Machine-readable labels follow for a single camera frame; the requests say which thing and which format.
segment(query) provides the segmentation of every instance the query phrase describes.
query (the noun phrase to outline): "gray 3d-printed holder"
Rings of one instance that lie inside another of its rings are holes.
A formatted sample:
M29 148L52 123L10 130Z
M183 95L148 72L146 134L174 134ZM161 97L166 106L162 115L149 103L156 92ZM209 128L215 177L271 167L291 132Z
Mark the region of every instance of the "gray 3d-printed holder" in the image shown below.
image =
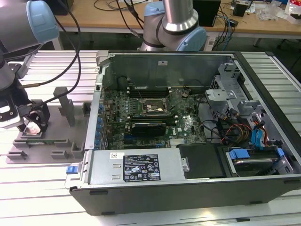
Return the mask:
M82 161L89 119L85 112L89 104L74 106L71 100L63 101L68 104L67 108L64 105L62 107L48 106L50 119L44 133L35 136L19 133L13 143L14 146L7 154L8 164Z

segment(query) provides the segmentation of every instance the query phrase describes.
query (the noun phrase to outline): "blue tab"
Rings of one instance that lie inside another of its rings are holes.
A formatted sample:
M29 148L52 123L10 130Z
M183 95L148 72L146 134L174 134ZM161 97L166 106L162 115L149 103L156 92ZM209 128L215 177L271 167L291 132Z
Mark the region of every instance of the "blue tab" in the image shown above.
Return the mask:
M282 148L278 148L277 151L280 157L284 157L284 151L282 150Z
M231 159L248 159L250 158L248 150L244 148L233 149L229 152Z
M78 174L77 169L78 166L68 166L66 170L66 174Z
M253 145L256 142L256 132L257 132L256 129L253 129L253 131L252 131L252 138L251 138L251 142L252 142Z
M256 137L256 143L255 143L256 147L261 147L261 137L262 137L262 130L260 129L258 131L258 134L257 134L257 137Z

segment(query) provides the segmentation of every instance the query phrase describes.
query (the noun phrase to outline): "power supply label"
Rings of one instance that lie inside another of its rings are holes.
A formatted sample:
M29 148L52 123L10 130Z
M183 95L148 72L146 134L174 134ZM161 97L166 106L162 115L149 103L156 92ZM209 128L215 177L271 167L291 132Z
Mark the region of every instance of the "power supply label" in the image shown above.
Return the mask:
M157 154L123 156L125 182L161 180Z

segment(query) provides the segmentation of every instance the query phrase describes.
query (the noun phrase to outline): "white label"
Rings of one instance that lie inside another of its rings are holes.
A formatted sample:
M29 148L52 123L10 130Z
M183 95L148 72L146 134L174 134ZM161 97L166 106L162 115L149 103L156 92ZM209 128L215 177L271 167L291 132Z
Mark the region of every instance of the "white label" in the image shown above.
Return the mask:
M158 61L158 66L167 66L167 61Z
M124 152L111 152L110 159L123 159Z

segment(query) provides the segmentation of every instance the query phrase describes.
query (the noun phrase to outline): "metal bracket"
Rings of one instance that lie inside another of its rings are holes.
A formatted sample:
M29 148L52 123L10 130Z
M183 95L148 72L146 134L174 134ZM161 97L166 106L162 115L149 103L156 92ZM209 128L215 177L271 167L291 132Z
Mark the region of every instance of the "metal bracket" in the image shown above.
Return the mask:
M239 115L241 116L249 116L254 113L258 107L261 107L261 104L258 100L251 101L240 101L237 105Z

